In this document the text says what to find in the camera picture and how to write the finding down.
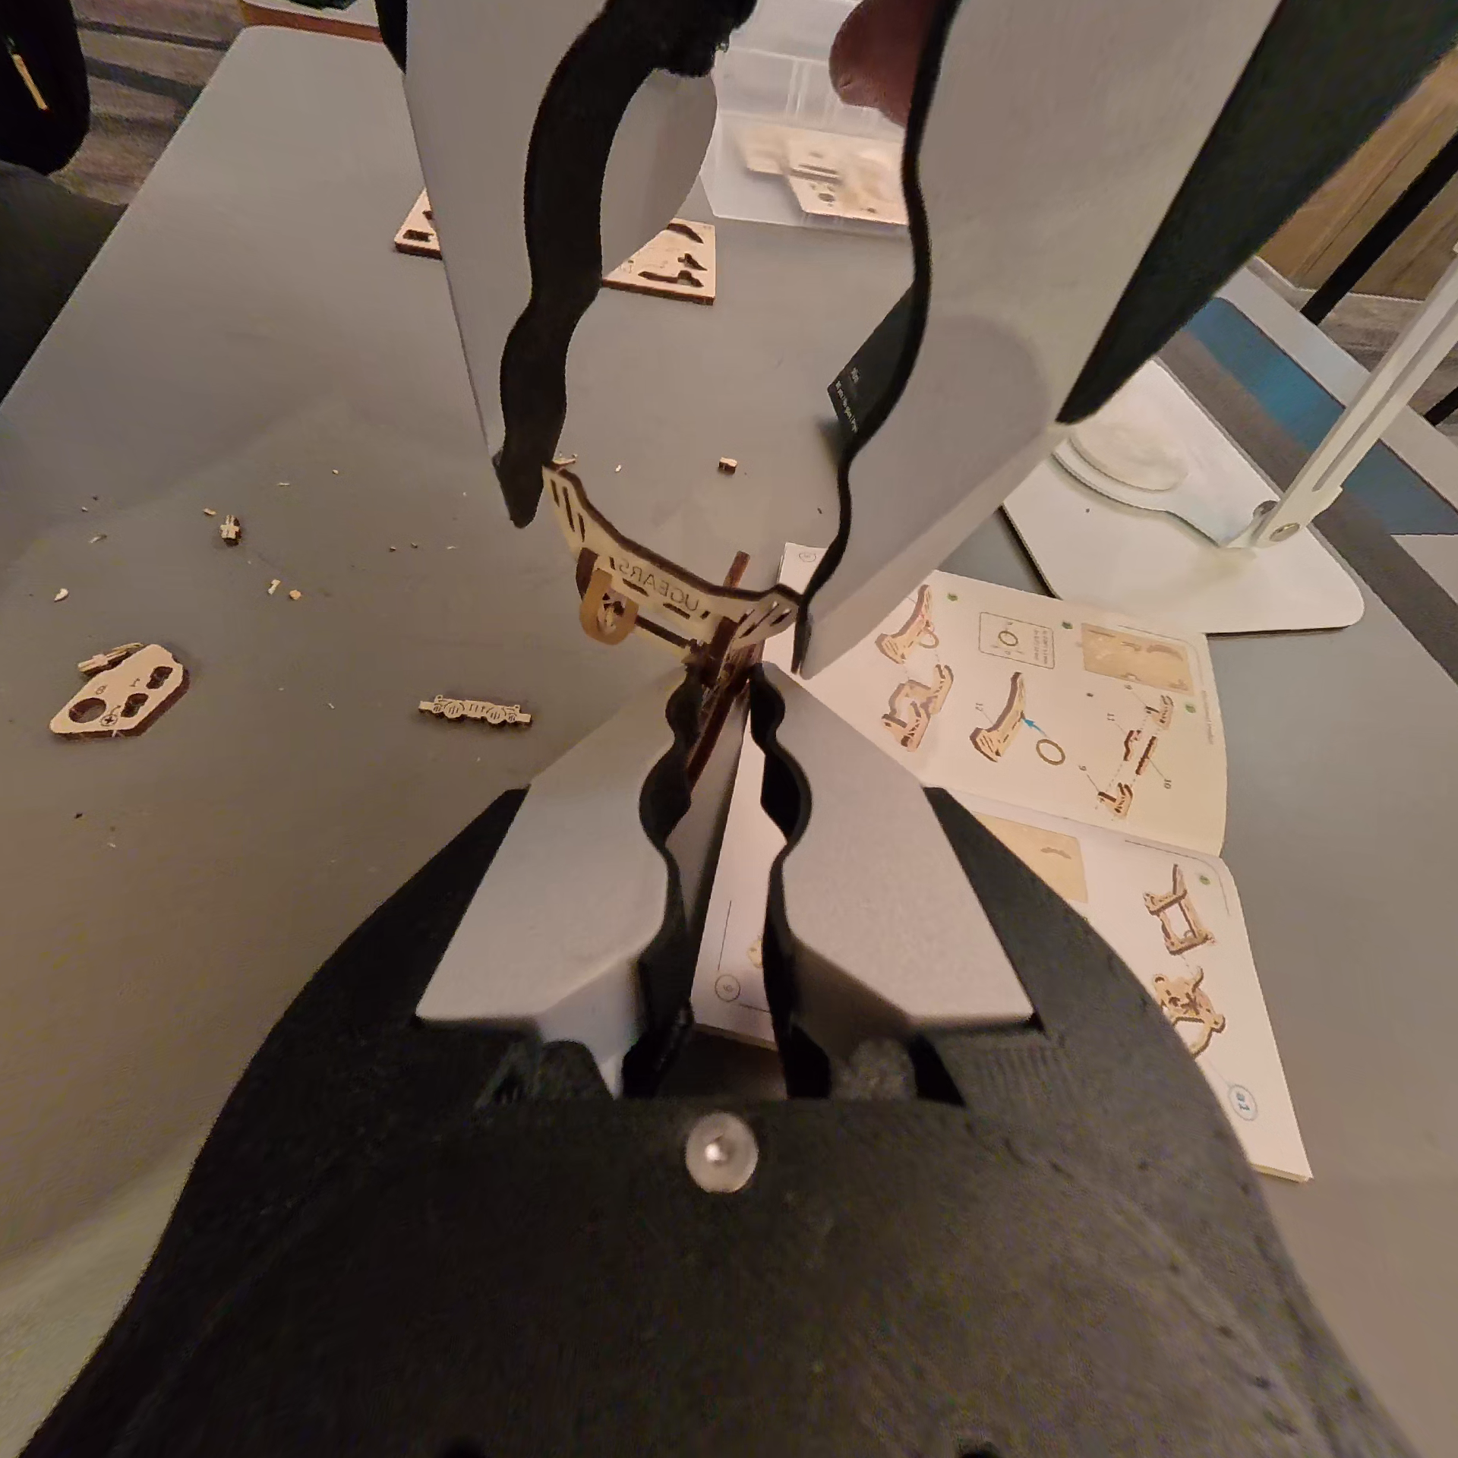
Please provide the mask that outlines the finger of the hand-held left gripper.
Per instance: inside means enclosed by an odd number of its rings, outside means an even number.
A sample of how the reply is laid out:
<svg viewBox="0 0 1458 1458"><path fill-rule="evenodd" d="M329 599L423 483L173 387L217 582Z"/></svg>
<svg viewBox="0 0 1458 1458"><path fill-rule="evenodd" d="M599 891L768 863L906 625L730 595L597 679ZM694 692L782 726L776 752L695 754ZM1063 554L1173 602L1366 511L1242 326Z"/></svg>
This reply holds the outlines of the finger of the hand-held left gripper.
<svg viewBox="0 0 1458 1458"><path fill-rule="evenodd" d="M480 429L524 529L568 419L572 337L688 201L712 72L651 69L633 3L412 3L404 85Z"/></svg>
<svg viewBox="0 0 1458 1458"><path fill-rule="evenodd" d="M794 666L824 672L1062 438L1059 410L1275 3L945 3L904 123L922 329L845 471Z"/></svg>

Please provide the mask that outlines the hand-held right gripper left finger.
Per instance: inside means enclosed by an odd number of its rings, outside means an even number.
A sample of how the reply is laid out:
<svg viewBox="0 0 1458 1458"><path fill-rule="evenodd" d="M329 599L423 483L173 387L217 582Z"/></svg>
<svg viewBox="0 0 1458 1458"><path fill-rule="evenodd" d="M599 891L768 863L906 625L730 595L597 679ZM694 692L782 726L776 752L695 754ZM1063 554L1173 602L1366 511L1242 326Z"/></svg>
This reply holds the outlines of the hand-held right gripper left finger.
<svg viewBox="0 0 1458 1458"><path fill-rule="evenodd" d="M588 1049L610 1093L654 1094L692 1028L699 931L736 728L671 669L536 776L416 1015Z"/></svg>

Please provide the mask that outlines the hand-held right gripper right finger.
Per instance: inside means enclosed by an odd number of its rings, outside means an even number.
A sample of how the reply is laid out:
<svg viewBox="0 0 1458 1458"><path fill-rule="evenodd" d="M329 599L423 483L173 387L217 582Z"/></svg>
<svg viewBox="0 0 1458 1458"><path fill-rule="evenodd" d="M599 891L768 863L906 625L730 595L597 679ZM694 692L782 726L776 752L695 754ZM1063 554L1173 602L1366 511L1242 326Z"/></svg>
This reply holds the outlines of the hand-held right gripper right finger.
<svg viewBox="0 0 1458 1458"><path fill-rule="evenodd" d="M750 684L770 874L762 976L792 1098L863 1049L918 1083L938 1037L1037 1028L1012 957L922 781L784 669Z"/></svg>

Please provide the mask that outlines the dark wooden model side part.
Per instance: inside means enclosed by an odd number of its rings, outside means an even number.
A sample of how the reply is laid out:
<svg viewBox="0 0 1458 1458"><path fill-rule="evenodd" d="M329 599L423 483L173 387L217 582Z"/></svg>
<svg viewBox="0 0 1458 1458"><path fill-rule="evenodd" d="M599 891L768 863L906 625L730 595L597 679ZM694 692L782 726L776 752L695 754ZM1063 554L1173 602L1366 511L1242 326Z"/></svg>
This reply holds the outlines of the dark wooden model side part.
<svg viewBox="0 0 1458 1458"><path fill-rule="evenodd" d="M680 814L686 814L692 804L694 789L728 723L742 666L749 662L747 649L732 647L737 632L732 621L734 612L736 609L712 612L703 639L688 649L684 684L669 700L672 744L666 783L671 807Z"/></svg>

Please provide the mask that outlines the pale wooden model frame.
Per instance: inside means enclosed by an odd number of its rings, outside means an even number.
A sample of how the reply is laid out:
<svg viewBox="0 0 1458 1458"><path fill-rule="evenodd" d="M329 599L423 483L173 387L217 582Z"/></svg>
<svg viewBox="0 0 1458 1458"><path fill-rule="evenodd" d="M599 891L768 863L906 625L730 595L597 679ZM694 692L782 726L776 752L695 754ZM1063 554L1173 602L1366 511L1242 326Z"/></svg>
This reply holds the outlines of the pale wooden model frame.
<svg viewBox="0 0 1458 1458"><path fill-rule="evenodd" d="M624 538L568 468L543 465L541 479L572 556L581 628L597 646L646 636L684 664L721 669L794 628L804 603L794 589L776 582L752 592L709 581Z"/></svg>

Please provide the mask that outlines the dark green model kit box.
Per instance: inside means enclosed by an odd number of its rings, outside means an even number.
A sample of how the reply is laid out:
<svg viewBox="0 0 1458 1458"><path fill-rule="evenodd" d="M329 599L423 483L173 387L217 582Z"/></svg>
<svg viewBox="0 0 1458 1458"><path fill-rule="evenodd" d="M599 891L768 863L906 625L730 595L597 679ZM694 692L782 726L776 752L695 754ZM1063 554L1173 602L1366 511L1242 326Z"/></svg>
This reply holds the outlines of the dark green model kit box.
<svg viewBox="0 0 1458 1458"><path fill-rule="evenodd" d="M1457 45L1457 3L1281 3L1072 387L1075 424L1192 321ZM829 384L845 441L889 391L911 290Z"/></svg>

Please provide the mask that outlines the wooden parts sheet piece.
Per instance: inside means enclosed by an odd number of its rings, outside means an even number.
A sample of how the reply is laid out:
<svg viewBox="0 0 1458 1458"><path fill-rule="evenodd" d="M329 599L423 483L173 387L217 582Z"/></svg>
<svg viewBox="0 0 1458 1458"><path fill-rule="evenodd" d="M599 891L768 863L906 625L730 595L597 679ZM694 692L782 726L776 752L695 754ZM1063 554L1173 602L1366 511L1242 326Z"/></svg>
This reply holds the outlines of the wooden parts sheet piece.
<svg viewBox="0 0 1458 1458"><path fill-rule="evenodd" d="M893 141L750 121L737 126L737 146L747 170L782 178L808 218L910 226L902 150Z"/></svg>

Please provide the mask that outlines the punched-out wooden parts sheet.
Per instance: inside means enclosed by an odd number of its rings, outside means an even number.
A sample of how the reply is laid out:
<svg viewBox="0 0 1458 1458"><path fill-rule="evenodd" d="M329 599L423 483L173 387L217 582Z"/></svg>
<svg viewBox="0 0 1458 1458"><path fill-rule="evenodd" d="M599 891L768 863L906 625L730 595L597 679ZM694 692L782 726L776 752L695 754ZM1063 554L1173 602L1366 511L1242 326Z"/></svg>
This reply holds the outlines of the punched-out wooden parts sheet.
<svg viewBox="0 0 1458 1458"><path fill-rule="evenodd" d="M429 192L421 191L394 249L410 258L443 258ZM711 223L675 218L629 260L602 280L606 288L653 298L680 298L712 305L718 297L717 235Z"/></svg>

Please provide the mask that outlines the model instruction booklet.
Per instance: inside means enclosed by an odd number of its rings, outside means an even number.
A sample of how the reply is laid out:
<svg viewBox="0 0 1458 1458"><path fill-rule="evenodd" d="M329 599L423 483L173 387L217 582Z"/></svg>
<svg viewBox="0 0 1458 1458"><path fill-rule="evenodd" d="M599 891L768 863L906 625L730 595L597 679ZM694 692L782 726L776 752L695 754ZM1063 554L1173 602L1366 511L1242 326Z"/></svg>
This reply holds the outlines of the model instruction booklet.
<svg viewBox="0 0 1458 1458"><path fill-rule="evenodd" d="M1229 762L1202 633L927 573L804 687L1103 939L1263 1175L1313 1179L1220 860Z"/></svg>

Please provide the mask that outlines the person's left hand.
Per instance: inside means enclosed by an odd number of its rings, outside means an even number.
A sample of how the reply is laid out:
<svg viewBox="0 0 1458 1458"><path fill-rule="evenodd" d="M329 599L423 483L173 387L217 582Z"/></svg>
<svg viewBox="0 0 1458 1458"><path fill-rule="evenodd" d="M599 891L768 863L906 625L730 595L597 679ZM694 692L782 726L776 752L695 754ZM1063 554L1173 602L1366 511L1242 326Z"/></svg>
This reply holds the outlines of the person's left hand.
<svg viewBox="0 0 1458 1458"><path fill-rule="evenodd" d="M829 48L829 81L841 102L873 109L904 126L923 43L938 3L861 3Z"/></svg>

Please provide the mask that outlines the clear plastic container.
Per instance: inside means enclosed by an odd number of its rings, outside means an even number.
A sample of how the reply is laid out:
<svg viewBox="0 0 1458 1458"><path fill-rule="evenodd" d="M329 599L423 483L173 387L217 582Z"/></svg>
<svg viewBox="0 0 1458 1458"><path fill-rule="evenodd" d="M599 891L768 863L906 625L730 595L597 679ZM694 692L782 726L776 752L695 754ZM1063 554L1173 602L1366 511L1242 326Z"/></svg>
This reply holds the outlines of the clear plastic container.
<svg viewBox="0 0 1458 1458"><path fill-rule="evenodd" d="M703 191L715 218L788 227L835 227L902 235L906 227L808 218L778 175L750 173L739 157L737 126L784 123L825 134L876 137L902 149L904 134L873 109L841 102L820 58L734 47L712 74L718 116L703 163Z"/></svg>

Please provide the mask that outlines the black chair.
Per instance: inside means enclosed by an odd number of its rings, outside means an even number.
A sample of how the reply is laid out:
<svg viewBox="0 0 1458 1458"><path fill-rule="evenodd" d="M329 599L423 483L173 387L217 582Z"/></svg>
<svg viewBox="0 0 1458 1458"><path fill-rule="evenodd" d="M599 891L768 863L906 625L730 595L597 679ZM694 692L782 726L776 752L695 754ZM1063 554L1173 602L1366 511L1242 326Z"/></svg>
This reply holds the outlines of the black chair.
<svg viewBox="0 0 1458 1458"><path fill-rule="evenodd" d="M2 396L122 218L122 206L2 163Z"/></svg>

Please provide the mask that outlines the black bag with yellow zipper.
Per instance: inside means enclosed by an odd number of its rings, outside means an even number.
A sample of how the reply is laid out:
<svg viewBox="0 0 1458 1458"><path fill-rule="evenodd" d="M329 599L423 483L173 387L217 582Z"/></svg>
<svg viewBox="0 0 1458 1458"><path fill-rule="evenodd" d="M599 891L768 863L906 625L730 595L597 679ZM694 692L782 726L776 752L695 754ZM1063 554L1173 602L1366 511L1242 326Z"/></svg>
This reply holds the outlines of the black bag with yellow zipper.
<svg viewBox="0 0 1458 1458"><path fill-rule="evenodd" d="M2 3L2 163L58 173L92 109L72 3Z"/></svg>

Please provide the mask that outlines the blue mat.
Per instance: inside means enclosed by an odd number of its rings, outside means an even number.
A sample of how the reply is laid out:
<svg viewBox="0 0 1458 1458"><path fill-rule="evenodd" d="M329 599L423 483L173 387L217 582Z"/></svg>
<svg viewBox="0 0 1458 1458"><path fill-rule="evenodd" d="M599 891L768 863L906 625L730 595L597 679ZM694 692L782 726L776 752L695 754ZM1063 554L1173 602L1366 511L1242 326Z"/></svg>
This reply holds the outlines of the blue mat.
<svg viewBox="0 0 1458 1458"><path fill-rule="evenodd" d="M1310 326L1279 326L1251 319L1237 302L1215 298L1179 334L1200 342L1211 359L1250 392L1266 415L1304 451L1314 451L1366 369L1338 345L1313 345ZM1457 538L1457 465L1419 445L1398 420L1357 468L1345 491L1393 538Z"/></svg>

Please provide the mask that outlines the white metal stand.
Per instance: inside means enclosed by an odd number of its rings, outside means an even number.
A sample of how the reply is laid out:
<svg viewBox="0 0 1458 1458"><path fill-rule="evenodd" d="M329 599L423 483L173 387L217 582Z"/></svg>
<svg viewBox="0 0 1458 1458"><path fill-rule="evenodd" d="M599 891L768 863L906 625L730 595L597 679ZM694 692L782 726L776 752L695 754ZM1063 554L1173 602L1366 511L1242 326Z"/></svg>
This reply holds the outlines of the white metal stand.
<svg viewBox="0 0 1458 1458"><path fill-rule="evenodd" d="M1413 396L1457 346L1457 265L1413 312L1375 369L1334 351L1251 267L1218 313L1263 345L1313 345L1347 403L1279 488L1166 362L1154 362L1092 422L1039 463L1006 505L1049 592L1185 636L1345 628L1364 612L1335 554L1342 493L1392 458L1457 533L1457 453Z"/></svg>

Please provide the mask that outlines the wooden offcut plate with holes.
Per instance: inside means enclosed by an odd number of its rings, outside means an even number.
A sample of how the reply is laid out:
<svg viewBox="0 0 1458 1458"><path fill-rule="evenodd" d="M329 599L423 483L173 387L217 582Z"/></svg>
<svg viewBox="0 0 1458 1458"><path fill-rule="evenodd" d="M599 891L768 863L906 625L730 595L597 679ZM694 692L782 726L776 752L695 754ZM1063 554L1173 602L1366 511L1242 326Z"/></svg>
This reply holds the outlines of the wooden offcut plate with holes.
<svg viewBox="0 0 1458 1458"><path fill-rule="evenodd" d="M191 684L191 672L162 643L124 643L78 664L81 685L50 718L57 737L130 737L163 714Z"/></svg>

